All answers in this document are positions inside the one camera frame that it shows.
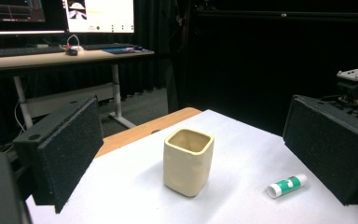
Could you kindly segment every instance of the square cup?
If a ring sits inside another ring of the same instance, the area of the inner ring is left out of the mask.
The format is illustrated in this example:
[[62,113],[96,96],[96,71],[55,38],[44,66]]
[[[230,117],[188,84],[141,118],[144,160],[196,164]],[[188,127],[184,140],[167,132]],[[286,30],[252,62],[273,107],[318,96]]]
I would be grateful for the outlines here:
[[190,129],[179,129],[164,141],[164,184],[188,197],[196,196],[211,170],[214,138]]

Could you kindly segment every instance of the desk leg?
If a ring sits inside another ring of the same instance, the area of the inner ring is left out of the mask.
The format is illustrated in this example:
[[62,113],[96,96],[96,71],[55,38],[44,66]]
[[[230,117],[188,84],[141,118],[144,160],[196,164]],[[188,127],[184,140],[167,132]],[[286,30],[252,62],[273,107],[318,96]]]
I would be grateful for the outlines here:
[[25,99],[24,90],[22,88],[20,77],[13,77],[14,84],[16,85],[17,94],[19,96],[19,104],[21,107],[22,117],[24,118],[27,129],[31,128],[34,124],[31,119],[30,112],[28,110],[27,101]]
[[112,65],[112,76],[113,76],[113,94],[115,96],[115,112],[110,113],[110,117],[117,120],[127,128],[133,128],[136,125],[124,119],[121,116],[121,96],[120,96],[120,82],[118,80],[118,66],[117,64]]

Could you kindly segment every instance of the ceramic cup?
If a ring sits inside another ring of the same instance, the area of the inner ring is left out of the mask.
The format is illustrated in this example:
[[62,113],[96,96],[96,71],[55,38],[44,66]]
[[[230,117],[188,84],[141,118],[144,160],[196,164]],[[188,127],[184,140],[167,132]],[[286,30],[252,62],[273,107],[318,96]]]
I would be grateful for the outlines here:
[[165,139],[164,184],[185,196],[200,193],[211,170],[214,138],[190,129],[179,129]]

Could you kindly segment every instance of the monitor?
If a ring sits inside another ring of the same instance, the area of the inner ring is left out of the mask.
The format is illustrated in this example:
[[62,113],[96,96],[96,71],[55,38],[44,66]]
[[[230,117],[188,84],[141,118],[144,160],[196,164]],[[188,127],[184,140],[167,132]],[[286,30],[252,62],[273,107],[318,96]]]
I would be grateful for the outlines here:
[[0,35],[64,33],[62,4],[61,0],[0,0]]
[[62,0],[69,33],[134,33],[132,0]]

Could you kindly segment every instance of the glue stick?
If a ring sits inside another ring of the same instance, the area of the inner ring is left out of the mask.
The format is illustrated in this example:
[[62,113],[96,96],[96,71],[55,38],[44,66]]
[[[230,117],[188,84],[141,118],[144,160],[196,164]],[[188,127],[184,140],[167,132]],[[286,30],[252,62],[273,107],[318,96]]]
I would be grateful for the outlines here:
[[278,198],[283,194],[304,187],[308,182],[305,175],[294,175],[285,180],[276,182],[267,187],[267,193],[271,198]]

